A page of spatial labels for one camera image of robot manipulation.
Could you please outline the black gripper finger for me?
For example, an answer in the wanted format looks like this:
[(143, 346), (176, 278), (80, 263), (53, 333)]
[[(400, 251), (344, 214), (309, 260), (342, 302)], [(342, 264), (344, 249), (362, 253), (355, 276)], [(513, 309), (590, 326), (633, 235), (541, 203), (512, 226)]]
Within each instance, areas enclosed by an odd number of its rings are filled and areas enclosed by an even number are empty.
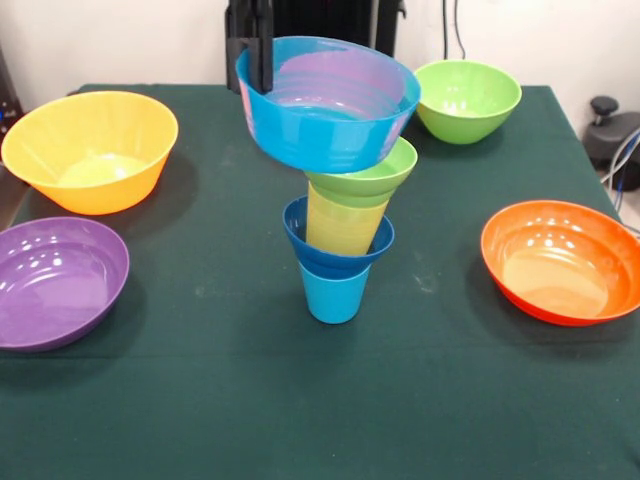
[(225, 10), (226, 84), (235, 94), (241, 93), (235, 66), (245, 50), (249, 79), (255, 88), (261, 86), (259, 13), (259, 2), (250, 0), (230, 0)]
[(255, 48), (253, 84), (261, 94), (273, 88), (273, 7), (269, 0), (254, 2)]

